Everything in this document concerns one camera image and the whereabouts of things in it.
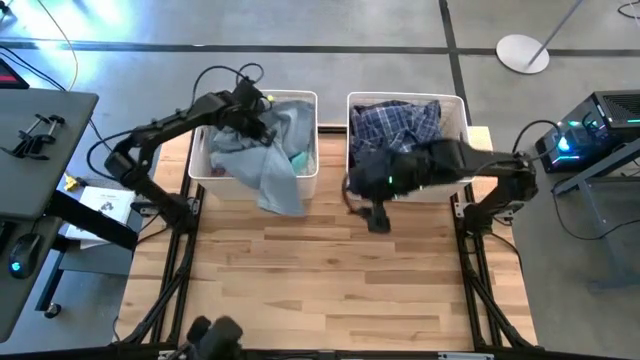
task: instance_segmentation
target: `black table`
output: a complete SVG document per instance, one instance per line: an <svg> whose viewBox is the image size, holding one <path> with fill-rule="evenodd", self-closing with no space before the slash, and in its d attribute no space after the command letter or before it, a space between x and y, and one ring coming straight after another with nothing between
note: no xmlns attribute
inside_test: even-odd
<svg viewBox="0 0 640 360"><path fill-rule="evenodd" d="M44 145L49 160L18 159L0 152L0 220L16 224L0 239L0 342L6 341L18 320L38 273L52 247L64 250L66 239L58 235L64 221L90 231L129 250L135 249L137 233L56 190L73 152L91 118L98 96L55 90L0 90L0 146L15 147L18 130L26 130L35 114L58 115L65 124L54 132L54 144ZM31 133L46 134L49 125L41 123ZM8 256L17 239L34 232L43 236L38 249L36 271L26 279L9 274Z"/></svg>

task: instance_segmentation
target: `white laundry basket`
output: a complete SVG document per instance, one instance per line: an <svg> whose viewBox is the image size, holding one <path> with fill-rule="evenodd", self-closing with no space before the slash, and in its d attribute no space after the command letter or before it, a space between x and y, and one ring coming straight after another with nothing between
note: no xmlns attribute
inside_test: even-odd
<svg viewBox="0 0 640 360"><path fill-rule="evenodd" d="M467 116L464 112L464 101L453 95L439 94L411 94L411 93L388 93L388 92L352 92L347 98L347 154L346 167L349 171L349 149L350 149L350 111L355 105L375 105L384 101L399 100L416 105L427 105L428 103L440 101L441 117L440 129L445 138L458 139L469 143L467 132ZM407 196L399 197L396 201L407 202L447 202L451 195L462 190L465 185L471 182L472 178L464 178L455 184L428 186L422 190L411 192ZM353 199L359 197L350 194Z"/></svg>
<svg viewBox="0 0 640 360"><path fill-rule="evenodd" d="M311 135L311 156L315 159L315 171L310 175L297 176L298 193L301 199L311 199L316 191L316 181L320 162L318 159L318 96L312 91L261 90L265 96L273 96L276 102L303 100L313 104L315 109L313 134ZM201 126L193 137L193 149L189 162L189 176L207 191L222 200L255 200L259 191L252 189L231 176L211 176L208 139L210 127Z"/></svg>

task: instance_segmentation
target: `gray concrete floor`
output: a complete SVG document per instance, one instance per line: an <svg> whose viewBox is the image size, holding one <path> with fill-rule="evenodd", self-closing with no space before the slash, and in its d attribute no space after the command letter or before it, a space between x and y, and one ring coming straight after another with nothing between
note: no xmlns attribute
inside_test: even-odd
<svg viewBox="0 0 640 360"><path fill-rule="evenodd" d="M544 38L573 0L449 0L457 45L493 48L511 33ZM551 43L553 49L640 49L640 27L616 13L622 0L586 0ZM437 0L295 1L178 0L45 1L72 40L142 44L322 45L444 47ZM0 24L0 40L61 39L35 1L12 4L16 18ZM42 71L67 85L73 72L70 52L20 50ZM75 90L100 95L94 121L104 134L129 129L185 106L197 74L206 66L238 67L254 61L265 67L263 89L304 89L319 95L324 124L345 124L351 91L404 91L454 94L447 55L296 53L77 53L80 74ZM522 126L535 119L559 120L594 90L640 88L637 57L552 57L549 68L522 76L494 56L462 56L461 67L474 125L491 128L494 145L510 150ZM17 69L33 87L48 87ZM233 77L211 73L201 91L231 86ZM528 134L530 146L546 129ZM89 175L84 156L97 139L88 130L69 170ZM106 152L98 148L96 159ZM640 289L594 294L590 279L608 275L602 244L576 240L562 231L549 195L555 177L540 173L540 194L517 217L516 243L533 320L541 345L559 351L640 357ZM634 188L600 189L605 217L624 221L637 214ZM583 204L562 199L567 225L593 235ZM631 226L614 240L633 237ZM637 258L639 244L629 243ZM51 257L25 306L12 337L0 353L78 348L106 344L118 312L124 277L69 272L54 300L64 312L46 320L32 309L51 267ZM40 341L34 344L34 336Z"/></svg>

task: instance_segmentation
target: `light blue cloth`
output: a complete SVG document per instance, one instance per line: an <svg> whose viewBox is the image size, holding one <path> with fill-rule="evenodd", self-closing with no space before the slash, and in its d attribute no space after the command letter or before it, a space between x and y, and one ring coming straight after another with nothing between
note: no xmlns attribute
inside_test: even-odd
<svg viewBox="0 0 640 360"><path fill-rule="evenodd" d="M211 165L223 167L243 184L260 189L258 206L282 215L302 216L304 208L289 158L308 151L315 111L306 101L273 104L260 115L267 128L276 130L269 147L242 137L235 130L213 127L209 141Z"/></svg>

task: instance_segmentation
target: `paper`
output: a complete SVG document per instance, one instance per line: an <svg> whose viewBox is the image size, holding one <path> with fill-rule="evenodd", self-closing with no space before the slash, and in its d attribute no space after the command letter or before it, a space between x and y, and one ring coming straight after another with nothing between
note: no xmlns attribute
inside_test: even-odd
<svg viewBox="0 0 640 360"><path fill-rule="evenodd" d="M80 197L80 203L99 211L108 217L126 224L131 213L131 203L135 193L127 190L103 189L87 186ZM70 225L65 235L68 239L80 240L80 249L107 244L108 241L74 225Z"/></svg>

